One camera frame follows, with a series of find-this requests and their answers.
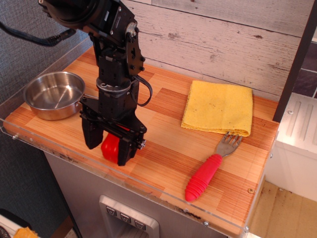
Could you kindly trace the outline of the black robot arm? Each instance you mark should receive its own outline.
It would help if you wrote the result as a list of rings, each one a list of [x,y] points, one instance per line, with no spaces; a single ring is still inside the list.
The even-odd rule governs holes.
[[[60,25],[88,33],[99,75],[98,97],[83,96],[82,129],[88,148],[101,146],[119,166],[145,146],[146,126],[136,117],[139,74],[145,58],[134,14],[119,0],[42,0],[43,11]]]

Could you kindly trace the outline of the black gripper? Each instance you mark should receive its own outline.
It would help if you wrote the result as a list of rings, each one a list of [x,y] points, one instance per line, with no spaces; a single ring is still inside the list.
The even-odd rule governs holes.
[[[142,149],[146,143],[144,134],[147,128],[135,114],[138,106],[147,104],[138,103],[140,81],[111,86],[98,80],[97,88],[97,99],[83,97],[80,100],[85,143],[89,149],[96,148],[103,141],[104,131],[119,137],[117,164],[125,166],[135,157],[137,149]]]

